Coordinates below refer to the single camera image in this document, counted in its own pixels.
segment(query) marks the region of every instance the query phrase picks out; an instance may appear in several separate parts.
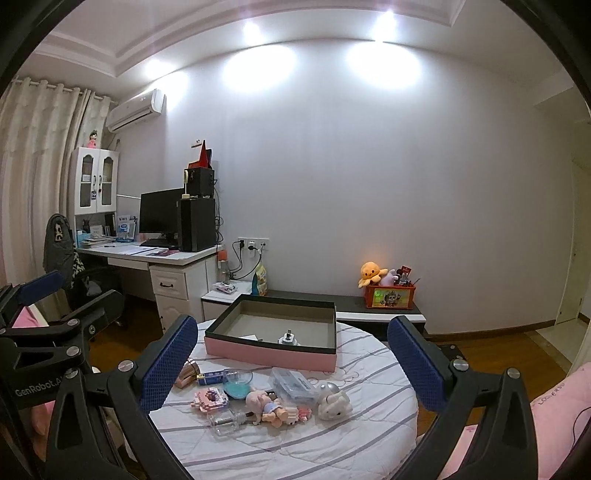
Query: black speaker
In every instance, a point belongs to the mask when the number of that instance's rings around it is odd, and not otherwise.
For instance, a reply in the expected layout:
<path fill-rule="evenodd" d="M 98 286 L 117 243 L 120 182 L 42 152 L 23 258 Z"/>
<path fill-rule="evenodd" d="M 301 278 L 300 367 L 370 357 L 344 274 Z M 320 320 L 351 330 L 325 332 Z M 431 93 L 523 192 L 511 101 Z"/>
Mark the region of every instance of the black speaker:
<path fill-rule="evenodd" d="M 211 168 L 187 169 L 187 193 L 191 197 L 213 197 L 214 172 Z"/>
<path fill-rule="evenodd" d="M 216 201 L 194 197 L 177 202 L 178 249 L 199 252 L 215 246 Z"/>

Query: open cardboard box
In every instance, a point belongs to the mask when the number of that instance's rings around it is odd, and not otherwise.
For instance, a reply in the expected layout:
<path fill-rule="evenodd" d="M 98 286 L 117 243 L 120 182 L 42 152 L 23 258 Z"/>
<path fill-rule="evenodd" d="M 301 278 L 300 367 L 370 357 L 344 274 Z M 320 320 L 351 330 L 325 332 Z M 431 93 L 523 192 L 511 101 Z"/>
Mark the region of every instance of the open cardboard box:
<path fill-rule="evenodd" d="M 299 345 L 282 345 L 287 330 Z M 257 340 L 244 338 L 255 335 Z M 293 370 L 334 372 L 336 309 L 324 301 L 240 295 L 205 331 L 209 355 Z"/>

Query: white tablecloth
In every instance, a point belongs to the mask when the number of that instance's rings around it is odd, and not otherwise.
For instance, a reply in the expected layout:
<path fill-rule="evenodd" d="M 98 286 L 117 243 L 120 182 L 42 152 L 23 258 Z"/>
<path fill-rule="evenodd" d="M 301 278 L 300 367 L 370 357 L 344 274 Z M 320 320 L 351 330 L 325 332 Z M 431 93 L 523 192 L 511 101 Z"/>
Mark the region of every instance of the white tablecloth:
<path fill-rule="evenodd" d="M 252 386 L 269 389 L 270 367 L 211 357 L 203 335 L 211 322 L 199 324 L 191 355 L 202 372 L 224 368 L 254 370 Z M 190 407 L 193 385 L 173 387 L 164 406 L 150 416 L 162 437 L 200 480 L 380 480 L 389 478 L 415 445 L 417 399 L 392 352 L 372 335 L 337 324 L 337 370 L 302 373 L 330 379 L 351 399 L 345 419 L 282 426 L 244 424 L 231 436 L 217 437 L 204 414 Z"/>

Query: white plush toy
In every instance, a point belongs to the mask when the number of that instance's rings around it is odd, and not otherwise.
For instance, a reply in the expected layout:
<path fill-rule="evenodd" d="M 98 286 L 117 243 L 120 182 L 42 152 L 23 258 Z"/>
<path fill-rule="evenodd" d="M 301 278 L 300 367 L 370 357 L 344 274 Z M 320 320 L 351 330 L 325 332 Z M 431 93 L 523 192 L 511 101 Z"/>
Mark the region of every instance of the white plush toy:
<path fill-rule="evenodd" d="M 320 420 L 336 420 L 351 413 L 353 407 L 345 392 L 328 395 L 318 404 L 318 418 Z"/>

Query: computer monitor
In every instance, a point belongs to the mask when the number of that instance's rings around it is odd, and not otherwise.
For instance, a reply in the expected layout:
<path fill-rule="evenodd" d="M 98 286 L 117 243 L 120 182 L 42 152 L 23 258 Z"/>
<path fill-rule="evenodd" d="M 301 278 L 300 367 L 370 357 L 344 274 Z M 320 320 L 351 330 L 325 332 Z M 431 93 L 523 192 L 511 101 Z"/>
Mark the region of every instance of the computer monitor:
<path fill-rule="evenodd" d="M 170 240 L 178 232 L 177 201 L 184 189 L 143 193 L 139 203 L 140 233 L 164 233 Z"/>

